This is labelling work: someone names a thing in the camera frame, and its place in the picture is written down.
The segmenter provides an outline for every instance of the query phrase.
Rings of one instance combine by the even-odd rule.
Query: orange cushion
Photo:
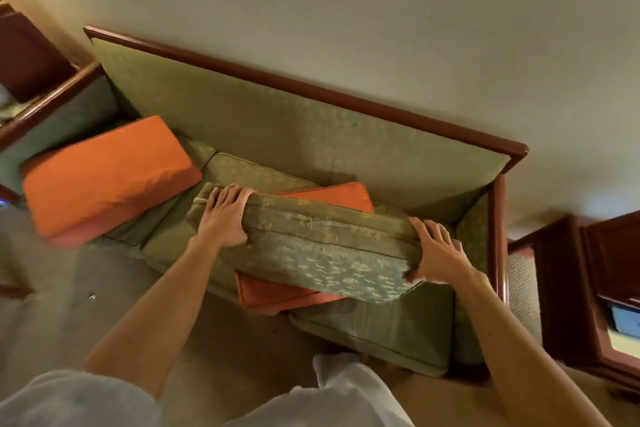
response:
[[[38,233],[82,245],[202,180],[159,116],[29,159],[24,194]]]
[[[321,201],[368,213],[374,212],[369,193],[359,182],[290,192],[282,196],[299,197],[307,201]],[[244,308],[261,314],[276,314],[281,310],[322,304],[343,298],[342,296],[320,293],[303,287],[270,282],[239,271],[236,272],[236,284],[240,295],[240,303]]]

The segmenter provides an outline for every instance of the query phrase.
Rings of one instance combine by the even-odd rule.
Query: beige wall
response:
[[[14,0],[16,5],[23,0]],[[638,0],[27,0],[84,24],[370,96],[526,142],[509,234],[640,208]]]

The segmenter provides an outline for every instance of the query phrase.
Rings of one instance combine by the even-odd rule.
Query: left hand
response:
[[[242,229],[244,205],[253,189],[232,184],[216,187],[207,200],[195,240],[208,246],[235,246],[246,242]]]

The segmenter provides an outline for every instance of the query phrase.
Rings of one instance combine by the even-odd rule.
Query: green sofa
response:
[[[195,233],[185,217],[208,181],[271,194],[359,181],[378,214],[446,224],[507,299],[503,174],[524,157],[523,144],[197,53],[85,31],[105,73],[99,78],[105,95],[92,99],[110,104],[91,124],[113,117],[114,105],[127,119],[160,115],[204,175],[200,184],[107,234],[153,268],[166,271],[185,250]],[[88,127],[83,122],[77,133]],[[27,133],[0,146],[0,184],[18,193],[17,161],[46,148],[28,146],[30,139]],[[11,156],[6,162],[5,153]],[[214,269],[209,291],[238,302],[230,266]],[[468,380],[486,374],[468,317],[449,286],[422,284],[394,302],[344,299],[289,315],[311,334],[425,375]]]

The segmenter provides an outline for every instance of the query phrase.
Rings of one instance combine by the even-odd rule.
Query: green cushion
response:
[[[194,229],[214,186],[206,184],[189,210]],[[404,273],[418,266],[422,250],[418,233],[404,218],[256,192],[242,224],[248,245],[222,250],[219,265],[376,303],[396,300],[414,287]]]
[[[485,193],[456,226],[456,238],[471,264],[488,271],[489,197]],[[484,364],[484,356],[476,332],[464,307],[456,298],[454,307],[453,359],[462,364]]]
[[[193,140],[185,139],[183,137],[178,137],[178,141],[189,157],[191,157],[193,164],[197,165],[200,169],[209,162],[209,159],[216,152],[214,148],[209,147],[208,145],[200,142],[194,142]],[[171,211],[179,201],[182,194],[183,193],[172,197],[172,199],[169,199],[158,206],[154,206],[133,220],[122,223],[119,227],[108,232],[106,236],[121,243],[126,243],[127,245],[141,245],[156,229],[167,213]]]
[[[223,153],[213,156],[202,170],[202,174],[203,181],[183,193],[142,248],[145,260],[162,273],[180,258],[187,248],[189,239],[195,235],[195,230],[186,222],[185,217],[191,208],[193,198],[198,196],[207,181],[222,184],[236,183],[270,193],[294,192],[316,187],[308,181]],[[237,301],[238,293],[233,267],[228,264],[215,267],[211,272],[208,290],[229,300]]]
[[[107,78],[97,78],[0,153],[0,184],[22,194],[22,176],[18,170],[20,164],[37,153],[65,144],[77,136],[84,136],[115,118],[119,112]]]
[[[359,181],[374,201],[457,223],[509,156],[94,39],[142,116],[322,186]]]
[[[289,312],[303,331],[429,376],[449,368],[453,290],[421,284],[394,302],[342,299]]]

